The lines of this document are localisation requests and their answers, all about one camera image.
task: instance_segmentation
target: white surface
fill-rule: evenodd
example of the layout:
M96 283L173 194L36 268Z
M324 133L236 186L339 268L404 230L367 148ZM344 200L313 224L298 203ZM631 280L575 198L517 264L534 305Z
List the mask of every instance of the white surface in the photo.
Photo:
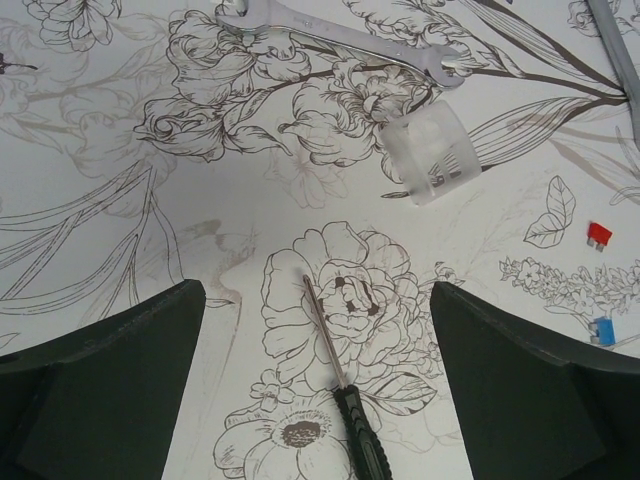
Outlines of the white surface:
M611 313L616 351L640 354L640 154L581 2L496 1L524 23L470 0L288 2L449 42L468 78L446 93L308 39L229 36L204 0L123 0L119 18L120 2L87 0L90 31L70 0L9 3L4 60L38 70L0 75L0 352L202 280L210 308L165 479L346 478L301 270L399 480L471 478L430 329L436 279L583 341ZM613 3L637 58L634 2ZM426 208L383 198L403 192L380 148L388 112L436 98L495 168ZM603 253L586 245L590 221L614 232ZM299 429L303 411L322 435ZM295 428L309 443L285 448Z

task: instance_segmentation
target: plastic container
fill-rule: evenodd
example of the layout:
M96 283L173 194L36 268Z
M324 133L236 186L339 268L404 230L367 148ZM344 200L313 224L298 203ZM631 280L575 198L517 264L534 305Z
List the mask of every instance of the plastic container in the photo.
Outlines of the plastic container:
M425 205L482 172L467 131L444 101L392 121L381 138L416 205Z

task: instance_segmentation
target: open-end wrench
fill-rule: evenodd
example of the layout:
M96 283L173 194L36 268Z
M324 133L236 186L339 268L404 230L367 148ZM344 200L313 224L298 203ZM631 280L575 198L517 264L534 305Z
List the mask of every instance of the open-end wrench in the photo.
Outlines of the open-end wrench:
M304 13L296 12L277 0L248 0L244 16L216 14L222 25L247 33L260 33L269 28L281 28L325 42L358 50L433 78L440 86L462 85L464 78L450 76L442 68L442 60L456 59L460 54L451 47L432 45L414 48L344 27Z
M622 39L618 23L616 22L607 0L587 0L593 19L596 21L602 43L609 55L618 80L629 99L631 110L631 125L636 146L640 149L640 79L636 67L631 60L629 50Z

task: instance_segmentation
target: screwdriver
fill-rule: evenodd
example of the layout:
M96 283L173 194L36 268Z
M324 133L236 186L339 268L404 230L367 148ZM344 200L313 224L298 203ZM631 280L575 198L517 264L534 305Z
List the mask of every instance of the screwdriver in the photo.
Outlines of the screwdriver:
M333 369L338 376L339 388L333 392L333 397L338 404L347 429L349 449L351 450L356 476L358 480L393 480L391 467L382 449L380 440L378 440L378 436L372 430L364 414L360 391L355 385L348 384L344 376L338 355L336 354L336 349L333 343L331 343L331 337L329 337L329 329L325 323L322 306L313 291L311 280L307 275L304 275L302 280L311 297L311 305L318 320L320 333L327 345L329 359L331 360Z

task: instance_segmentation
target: screwdriver shaft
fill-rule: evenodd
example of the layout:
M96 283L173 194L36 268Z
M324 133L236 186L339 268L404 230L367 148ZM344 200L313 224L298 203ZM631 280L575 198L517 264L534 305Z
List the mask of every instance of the screwdriver shaft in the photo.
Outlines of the screwdriver shaft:
M336 349L333 346L333 342L331 341L331 337L329 336L329 329L327 328L327 324L324 318L324 312L322 311L322 307L320 306L320 302L318 301L318 297L316 297L315 292L313 291L313 284L311 283L311 279L304 275L302 277L304 281L304 286L309 292L309 296L311 297L311 306L316 314L316 318L318 321L318 328L320 329L320 334L324 339L324 344L327 346L327 350L329 350L329 360L331 360L331 365L333 365L333 369L336 372L338 377L338 385L340 388L347 387L347 379L344 376L344 372L342 371L342 366L340 365L340 361L338 360L338 354L336 353Z

